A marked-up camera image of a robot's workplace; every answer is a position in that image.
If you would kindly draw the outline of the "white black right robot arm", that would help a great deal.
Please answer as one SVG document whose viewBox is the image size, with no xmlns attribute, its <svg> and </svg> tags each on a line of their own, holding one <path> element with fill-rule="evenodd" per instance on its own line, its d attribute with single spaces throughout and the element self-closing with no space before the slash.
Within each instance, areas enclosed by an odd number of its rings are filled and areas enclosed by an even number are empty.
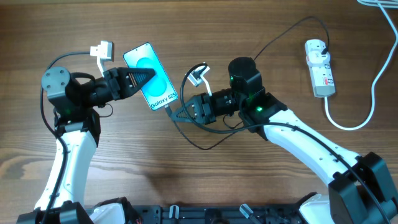
<svg viewBox="0 0 398 224">
<path fill-rule="evenodd" d="M 217 117 L 238 114 L 243 129 L 289 151 L 328 187 L 327 195 L 312 195 L 299 206 L 306 223 L 389 223 L 397 216 L 397 189 L 379 155 L 360 156 L 299 120 L 265 91 L 252 58 L 232 60 L 228 72 L 228 89 L 182 100 L 172 119 L 209 131 Z"/>
</svg>

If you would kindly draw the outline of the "Galaxy S25 smartphone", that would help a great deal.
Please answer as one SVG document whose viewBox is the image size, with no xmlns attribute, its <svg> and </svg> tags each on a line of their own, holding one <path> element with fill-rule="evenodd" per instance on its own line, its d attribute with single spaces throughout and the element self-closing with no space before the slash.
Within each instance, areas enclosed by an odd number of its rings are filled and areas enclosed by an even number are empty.
<svg viewBox="0 0 398 224">
<path fill-rule="evenodd" d="M 151 110 L 155 111 L 178 99 L 177 91 L 149 42 L 124 53 L 123 59 L 129 68 L 154 69 L 154 77 L 141 88 Z"/>
</svg>

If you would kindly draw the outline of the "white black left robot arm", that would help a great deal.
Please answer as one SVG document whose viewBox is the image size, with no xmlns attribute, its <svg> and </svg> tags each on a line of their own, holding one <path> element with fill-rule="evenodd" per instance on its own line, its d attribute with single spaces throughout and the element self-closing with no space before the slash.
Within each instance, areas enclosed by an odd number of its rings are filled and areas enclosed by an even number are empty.
<svg viewBox="0 0 398 224">
<path fill-rule="evenodd" d="M 100 116 L 95 107 L 123 100 L 138 92 L 155 76 L 152 68 L 112 68 L 101 78 L 70 73 L 66 68 L 45 71 L 42 88 L 53 104 L 57 149 L 42 196 L 18 223 L 139 223 L 141 216 L 126 198 L 106 200 L 91 213 L 84 209 L 88 168 L 99 144 Z"/>
</svg>

